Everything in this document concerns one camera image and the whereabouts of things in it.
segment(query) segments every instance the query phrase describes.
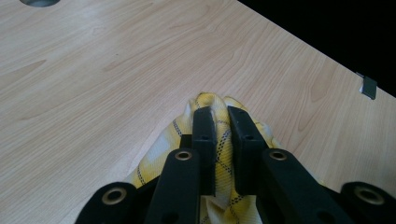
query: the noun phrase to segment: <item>wooden table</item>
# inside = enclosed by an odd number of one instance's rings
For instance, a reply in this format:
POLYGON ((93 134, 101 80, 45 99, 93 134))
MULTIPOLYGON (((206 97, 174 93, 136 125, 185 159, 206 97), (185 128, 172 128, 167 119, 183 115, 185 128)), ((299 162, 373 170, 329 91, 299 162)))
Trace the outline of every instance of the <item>wooden table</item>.
POLYGON ((396 101, 234 0, 0 2, 0 222, 73 223, 200 91, 332 189, 396 196, 396 101))

